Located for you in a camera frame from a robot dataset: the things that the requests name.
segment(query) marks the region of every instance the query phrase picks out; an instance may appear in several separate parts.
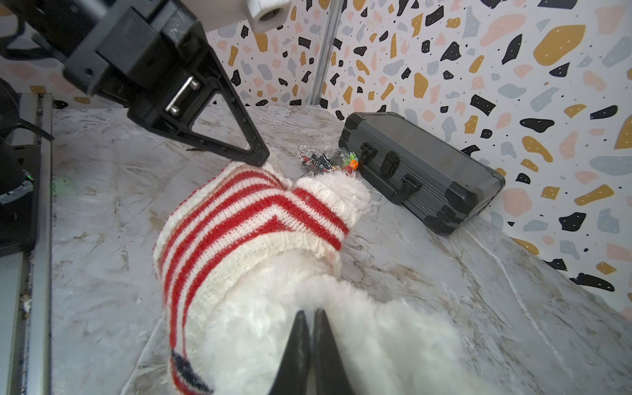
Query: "stuffed animal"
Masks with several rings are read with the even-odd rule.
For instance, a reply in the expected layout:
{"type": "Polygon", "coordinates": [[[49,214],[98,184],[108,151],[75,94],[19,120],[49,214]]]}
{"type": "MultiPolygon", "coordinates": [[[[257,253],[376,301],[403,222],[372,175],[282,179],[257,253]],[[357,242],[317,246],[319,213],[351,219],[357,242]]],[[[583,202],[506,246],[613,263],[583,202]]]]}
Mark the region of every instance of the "stuffed animal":
{"type": "Polygon", "coordinates": [[[495,393],[464,368],[445,317],[339,279],[339,251],[369,207],[345,172],[292,182],[269,163],[232,162],[185,200],[154,248],[175,392],[268,394],[296,313],[324,309],[356,395],[495,393]]]}

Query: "terrazzo wall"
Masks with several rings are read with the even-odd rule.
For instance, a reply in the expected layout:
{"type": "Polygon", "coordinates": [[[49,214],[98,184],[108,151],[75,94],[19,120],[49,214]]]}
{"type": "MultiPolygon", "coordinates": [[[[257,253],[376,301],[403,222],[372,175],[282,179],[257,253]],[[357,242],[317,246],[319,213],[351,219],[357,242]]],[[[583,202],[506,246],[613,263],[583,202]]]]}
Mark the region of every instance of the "terrazzo wall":
{"type": "MultiPolygon", "coordinates": [[[[247,21],[207,34],[244,104],[305,103],[312,88],[329,3],[295,0],[285,25],[264,34],[252,33],[247,21]]],[[[15,21],[15,15],[0,5],[0,36],[12,34],[15,21]]],[[[32,34],[27,27],[13,47],[33,47],[32,34]]],[[[55,59],[16,62],[0,58],[0,77],[17,92],[52,93],[69,108],[120,107],[101,97],[86,97],[61,76],[61,69],[55,59]]]]}
{"type": "Polygon", "coordinates": [[[632,320],[632,6],[349,0],[321,106],[395,111],[505,174],[481,214],[632,320]]]}

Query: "marble table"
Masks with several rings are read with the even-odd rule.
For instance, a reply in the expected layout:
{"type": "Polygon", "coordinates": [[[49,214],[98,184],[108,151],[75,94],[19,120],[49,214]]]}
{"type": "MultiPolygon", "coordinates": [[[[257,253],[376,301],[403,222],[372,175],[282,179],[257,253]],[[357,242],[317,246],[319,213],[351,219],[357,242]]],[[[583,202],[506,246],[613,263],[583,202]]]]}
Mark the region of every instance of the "marble table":
{"type": "MultiPolygon", "coordinates": [[[[291,178],[297,146],[333,147],[343,125],[319,107],[248,110],[291,178]]],[[[225,107],[196,127],[239,142],[225,107]]],[[[122,109],[56,111],[53,130],[53,393],[167,394],[152,247],[227,160],[147,133],[122,109]]],[[[468,367],[507,393],[632,393],[631,323],[479,218],[441,237],[372,197],[342,251],[345,279],[450,316],[468,367]]]]}

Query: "red and white striped sweater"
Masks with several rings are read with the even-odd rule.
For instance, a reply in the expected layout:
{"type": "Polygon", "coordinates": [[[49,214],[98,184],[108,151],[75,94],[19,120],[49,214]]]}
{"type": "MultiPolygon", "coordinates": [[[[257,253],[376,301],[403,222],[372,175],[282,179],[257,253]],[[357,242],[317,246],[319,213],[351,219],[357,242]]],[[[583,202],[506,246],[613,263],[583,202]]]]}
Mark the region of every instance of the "red and white striped sweater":
{"type": "Polygon", "coordinates": [[[361,213],[318,178],[296,183],[271,165],[232,162],[174,211],[154,248],[164,285],[176,392],[208,395],[195,373],[205,323],[239,278],[283,251],[311,251],[339,275],[339,254],[361,213]]]}

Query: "toolbox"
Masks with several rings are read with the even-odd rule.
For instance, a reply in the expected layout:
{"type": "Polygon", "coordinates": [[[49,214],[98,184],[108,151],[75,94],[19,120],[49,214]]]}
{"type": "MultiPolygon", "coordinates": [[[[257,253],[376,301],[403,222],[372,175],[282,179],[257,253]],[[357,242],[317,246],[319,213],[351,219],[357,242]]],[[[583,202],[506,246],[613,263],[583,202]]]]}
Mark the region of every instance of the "toolbox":
{"type": "Polygon", "coordinates": [[[371,185],[437,234],[451,234],[505,185],[502,174],[396,112],[350,114],[338,145],[357,154],[371,185]]]}

